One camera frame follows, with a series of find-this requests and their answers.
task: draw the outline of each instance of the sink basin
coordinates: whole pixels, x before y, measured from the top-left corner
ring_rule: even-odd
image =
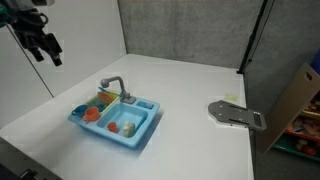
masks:
[[[98,121],[86,123],[80,117],[69,115],[68,119],[81,127],[95,132],[103,137],[121,143],[130,148],[136,148],[142,136],[156,116],[160,105],[156,102],[136,98],[133,104],[122,103],[117,99],[110,107],[101,114]],[[123,126],[125,121],[135,124],[135,134],[132,137],[123,136]],[[118,133],[108,130],[107,124],[116,122]]]

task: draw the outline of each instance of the gray faucet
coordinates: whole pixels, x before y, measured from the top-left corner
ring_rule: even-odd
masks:
[[[124,88],[123,80],[120,76],[115,76],[115,77],[108,78],[108,79],[102,79],[100,84],[103,88],[107,88],[107,87],[109,87],[110,82],[116,81],[116,80],[119,81],[120,87],[121,87],[120,101],[124,102],[124,103],[128,103],[128,104],[133,104],[136,101],[136,98],[133,96],[130,96],[130,93],[126,92],[126,90]]]

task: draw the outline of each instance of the toy sink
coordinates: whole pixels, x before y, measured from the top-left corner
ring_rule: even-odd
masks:
[[[133,104],[127,104],[115,98],[112,103],[100,114],[100,119],[95,122],[87,123],[82,118],[70,114],[68,119],[81,127],[95,132],[103,137],[121,143],[130,148],[136,148],[142,136],[156,116],[160,105],[156,102],[136,98]],[[135,125],[135,133],[132,137],[123,136],[123,126],[125,121]],[[108,130],[107,124],[116,122],[118,133]]]

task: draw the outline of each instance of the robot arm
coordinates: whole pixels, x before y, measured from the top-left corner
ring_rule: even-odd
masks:
[[[22,47],[28,49],[38,62],[44,60],[39,51],[41,48],[59,66],[62,64],[62,49],[52,33],[43,32],[49,19],[35,8],[52,4],[54,0],[0,0],[0,27],[10,25]]]

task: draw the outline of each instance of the white tabletop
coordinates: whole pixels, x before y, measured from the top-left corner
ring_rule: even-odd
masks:
[[[116,75],[131,95],[161,106],[137,150],[67,120],[98,92],[102,78]],[[248,129],[218,125],[207,113],[226,94],[245,106],[235,69],[126,55],[5,126],[0,136],[67,180],[253,179]]]

